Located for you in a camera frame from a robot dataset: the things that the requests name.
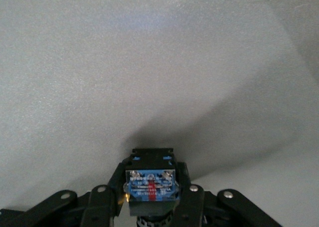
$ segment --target screw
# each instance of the screw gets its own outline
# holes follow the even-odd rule
[[[100,186],[99,188],[98,188],[98,192],[100,193],[100,192],[103,192],[103,191],[105,191],[106,190],[106,187],[105,186]]]
[[[139,176],[141,176],[141,174],[137,171],[130,171],[130,175],[133,177],[133,178],[137,178]]]
[[[162,175],[165,179],[171,180],[172,174],[173,174],[172,171],[164,171],[161,175]]]
[[[61,199],[67,199],[67,198],[69,198],[71,195],[70,195],[70,193],[65,193],[65,194],[63,194],[63,195],[61,195]]]
[[[231,192],[229,192],[229,191],[225,191],[225,192],[224,192],[224,197],[231,199],[231,198],[234,197],[234,195],[233,195],[233,193],[231,193]]]
[[[197,187],[196,185],[191,185],[191,186],[189,187],[189,189],[190,189],[191,191],[193,191],[193,192],[198,191],[198,187]]]

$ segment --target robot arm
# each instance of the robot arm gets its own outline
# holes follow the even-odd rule
[[[138,227],[280,227],[236,190],[192,185],[173,149],[133,149],[107,185],[59,191],[26,212],[0,210],[0,227],[113,227],[127,199]]]

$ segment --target black robot bracket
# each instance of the black robot bracket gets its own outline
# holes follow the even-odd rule
[[[127,199],[138,227],[281,227],[240,192],[215,196],[191,183],[172,148],[133,149],[107,185],[62,190],[31,209],[0,210],[0,227],[113,227]]]

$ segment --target black plastic part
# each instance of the black plastic part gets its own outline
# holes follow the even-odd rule
[[[35,227],[43,221],[49,220],[54,214],[76,204],[77,195],[73,191],[59,191],[26,212],[5,222],[1,227]]]
[[[176,205],[174,201],[161,201],[161,202],[130,202],[130,215],[131,216],[153,216],[161,217],[167,215],[172,211]]]
[[[183,193],[184,188],[190,186],[190,177],[185,162],[177,163],[176,179],[179,184],[180,192]]]
[[[125,201],[125,193],[123,190],[123,185],[126,182],[125,168],[130,163],[130,158],[124,159],[117,168],[115,169],[112,177],[108,182],[108,186],[112,189],[117,200],[116,216],[119,216],[122,205]]]
[[[7,210],[1,209],[0,210],[0,226],[2,226],[5,222],[12,220],[13,218],[17,217],[18,215],[24,213],[24,211],[14,211],[14,210]]]
[[[202,224],[204,195],[202,187],[196,192],[184,189],[179,205],[176,207],[170,227],[200,227]]]
[[[115,216],[115,195],[107,185],[91,191],[89,204],[83,213],[80,227],[111,227]]]
[[[173,170],[176,159],[173,148],[133,149],[126,170]]]
[[[225,192],[231,192],[233,197],[225,197]],[[218,192],[217,197],[221,206],[224,206],[227,210],[233,212],[244,227],[282,227],[236,190],[222,190]]]
[[[84,195],[78,197],[77,206],[67,209],[62,212],[60,216],[57,216],[56,221],[53,223],[54,227],[77,227],[81,223],[84,210],[89,203],[91,192],[87,192]]]
[[[209,191],[205,191],[203,209],[203,227],[241,227],[232,214],[217,204],[217,197]]]

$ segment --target white wall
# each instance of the white wall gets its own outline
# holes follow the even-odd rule
[[[318,0],[0,0],[0,208],[83,194],[143,144],[283,226],[318,226],[318,14]]]

